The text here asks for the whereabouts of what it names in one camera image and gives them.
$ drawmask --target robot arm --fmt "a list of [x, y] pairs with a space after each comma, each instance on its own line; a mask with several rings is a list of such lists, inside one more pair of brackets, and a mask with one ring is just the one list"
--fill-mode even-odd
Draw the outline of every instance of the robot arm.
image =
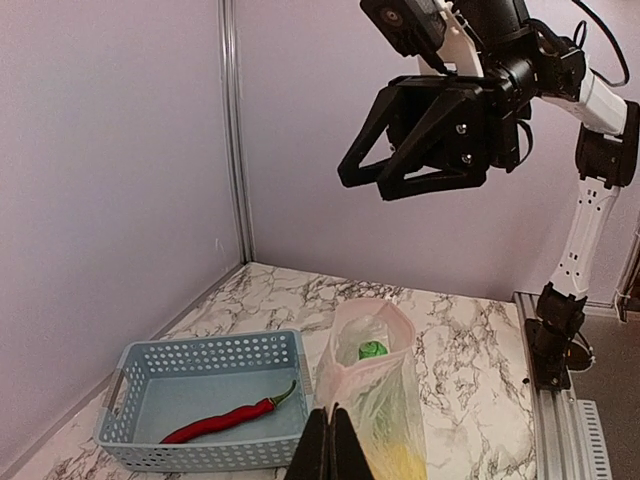
[[[524, 0], [361, 0], [361, 7], [398, 53], [421, 57], [425, 75], [396, 78], [379, 93], [338, 169], [345, 186], [377, 183], [383, 199], [396, 200], [479, 187], [491, 167], [510, 173], [523, 161], [518, 129], [532, 141], [535, 97], [582, 122], [569, 240], [538, 318], [527, 323], [536, 386], [569, 388], [567, 366], [591, 364], [588, 354], [575, 362], [573, 339], [595, 248], [635, 173], [640, 107], [614, 94], [574, 41], [531, 19]], [[385, 131], [394, 153], [362, 166]]]

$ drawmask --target marble table surface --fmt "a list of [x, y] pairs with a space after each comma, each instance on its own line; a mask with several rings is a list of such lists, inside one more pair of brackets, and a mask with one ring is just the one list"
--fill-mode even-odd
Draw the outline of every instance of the marble table surface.
[[[417, 331], [416, 359], [429, 480], [534, 479], [533, 414], [514, 305], [250, 264], [166, 338], [295, 328], [315, 375], [335, 307], [385, 298]], [[133, 473], [91, 440], [102, 395], [18, 472], [15, 480], [267, 480], [285, 469], [219, 474]]]

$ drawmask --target chili pepper stem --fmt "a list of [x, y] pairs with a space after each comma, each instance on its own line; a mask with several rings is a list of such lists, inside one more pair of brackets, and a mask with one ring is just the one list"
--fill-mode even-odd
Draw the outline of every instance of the chili pepper stem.
[[284, 392], [282, 395], [278, 395], [277, 397], [271, 397], [269, 400], [271, 400], [271, 403], [273, 403], [275, 407], [278, 407], [282, 402], [284, 402], [287, 398], [291, 396], [293, 391], [296, 389], [297, 384], [298, 382], [294, 380], [293, 382], [291, 382], [291, 386], [289, 387], [289, 390]]

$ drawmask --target clear plastic bag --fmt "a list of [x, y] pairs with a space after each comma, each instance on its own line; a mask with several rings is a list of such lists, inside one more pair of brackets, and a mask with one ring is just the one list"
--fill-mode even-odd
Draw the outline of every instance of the clear plastic bag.
[[[371, 341], [388, 353], [359, 360]], [[376, 480], [427, 478], [414, 341], [413, 324], [395, 305], [351, 300], [336, 309], [318, 365], [316, 406], [347, 410]]]

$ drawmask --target white wall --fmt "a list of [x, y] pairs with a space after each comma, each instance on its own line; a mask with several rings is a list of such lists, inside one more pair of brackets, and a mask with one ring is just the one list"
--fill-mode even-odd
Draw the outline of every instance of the white wall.
[[[395, 76], [416, 73], [357, 0], [238, 0], [242, 119], [257, 254], [263, 262], [430, 290], [508, 299], [540, 291], [562, 253], [577, 196], [579, 124], [535, 102], [534, 155], [477, 190], [383, 203], [375, 187], [344, 189], [336, 167], [373, 100]], [[583, 18], [568, 0], [529, 2], [570, 35]], [[640, 99], [640, 3], [592, 0], [618, 34]], [[621, 75], [591, 26], [595, 66]], [[591, 300], [609, 302], [640, 208], [624, 191], [594, 268]]]
[[0, 472], [239, 262], [217, 2], [5, 0]]

